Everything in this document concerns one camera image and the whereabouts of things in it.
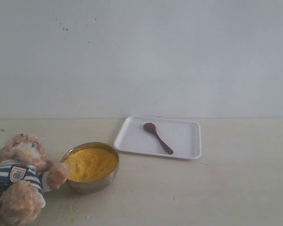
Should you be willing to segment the dark wooden spoon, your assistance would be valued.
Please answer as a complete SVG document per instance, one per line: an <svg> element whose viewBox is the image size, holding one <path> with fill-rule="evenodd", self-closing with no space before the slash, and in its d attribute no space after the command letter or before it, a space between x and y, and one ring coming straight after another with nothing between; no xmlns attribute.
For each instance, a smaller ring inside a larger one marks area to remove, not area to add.
<svg viewBox="0 0 283 226"><path fill-rule="evenodd" d="M147 122L143 125L143 130L152 134L158 140L161 147L166 153L168 153L169 155L172 155L174 153L174 151L158 135L155 124L153 124L152 122Z"/></svg>

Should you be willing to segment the tan teddy bear striped sweater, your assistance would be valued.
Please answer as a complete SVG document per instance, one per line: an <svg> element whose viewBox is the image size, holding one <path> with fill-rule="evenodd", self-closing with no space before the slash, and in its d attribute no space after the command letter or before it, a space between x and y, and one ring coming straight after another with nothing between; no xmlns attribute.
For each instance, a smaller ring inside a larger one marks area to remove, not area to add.
<svg viewBox="0 0 283 226"><path fill-rule="evenodd" d="M27 226L46 205L44 193L69 176L66 163L47 158L37 136L18 133L0 149L0 226Z"/></svg>

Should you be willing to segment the white plastic tray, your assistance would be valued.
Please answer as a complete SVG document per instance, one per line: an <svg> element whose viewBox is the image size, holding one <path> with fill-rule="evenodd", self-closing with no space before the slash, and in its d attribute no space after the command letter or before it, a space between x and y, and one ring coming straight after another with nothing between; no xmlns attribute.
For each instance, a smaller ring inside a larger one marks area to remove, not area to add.
<svg viewBox="0 0 283 226"><path fill-rule="evenodd" d="M158 140L143 129L145 123L153 123L160 138L174 151L168 154ZM194 121L129 116L127 117L113 146L126 153L152 155L177 159L198 159L201 157L201 130Z"/></svg>

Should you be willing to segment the yellow millet grains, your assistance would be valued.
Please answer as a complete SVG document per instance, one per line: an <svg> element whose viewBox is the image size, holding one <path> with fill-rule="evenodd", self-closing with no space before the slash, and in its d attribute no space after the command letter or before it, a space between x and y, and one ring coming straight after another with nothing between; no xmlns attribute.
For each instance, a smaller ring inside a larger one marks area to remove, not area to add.
<svg viewBox="0 0 283 226"><path fill-rule="evenodd" d="M72 152L64 163L70 167L70 180L92 182L109 175L116 168L118 160L106 149L88 148Z"/></svg>

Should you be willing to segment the stainless steel bowl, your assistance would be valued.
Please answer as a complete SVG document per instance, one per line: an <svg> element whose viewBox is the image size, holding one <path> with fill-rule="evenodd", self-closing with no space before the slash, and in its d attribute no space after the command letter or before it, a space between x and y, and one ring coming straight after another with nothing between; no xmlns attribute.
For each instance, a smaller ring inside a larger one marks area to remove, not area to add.
<svg viewBox="0 0 283 226"><path fill-rule="evenodd" d="M117 171L119 168L119 154L115 148L112 146L102 143L102 142L89 142L85 144L78 145L71 150L69 150L67 153L64 154L64 156L61 159L61 162L64 163L64 160L68 155L70 155L72 152L77 152L83 149L88 149L88 148L103 148L108 150L109 152L113 153L115 157L117 157L118 164L116 168L106 177L97 180L97 181L92 181L92 182L75 182L69 179L66 180L66 183L69 185L70 188L72 188L74 191L80 193L80 194L91 194L91 193L96 193L99 192L105 188L107 188L115 179L117 175Z"/></svg>

